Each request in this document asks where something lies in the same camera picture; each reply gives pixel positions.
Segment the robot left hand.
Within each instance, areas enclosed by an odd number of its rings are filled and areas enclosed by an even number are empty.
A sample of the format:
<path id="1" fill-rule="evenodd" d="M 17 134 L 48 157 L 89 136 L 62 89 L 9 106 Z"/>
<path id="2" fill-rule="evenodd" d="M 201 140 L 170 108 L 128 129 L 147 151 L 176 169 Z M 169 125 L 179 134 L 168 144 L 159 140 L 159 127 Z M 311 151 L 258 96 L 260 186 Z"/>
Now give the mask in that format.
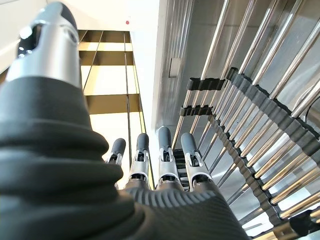
<path id="1" fill-rule="evenodd" d="M 93 131 L 76 21 L 52 2 L 20 34 L 0 86 L 3 240 L 246 240 L 212 182 L 190 193 L 115 183 L 108 143 Z"/>

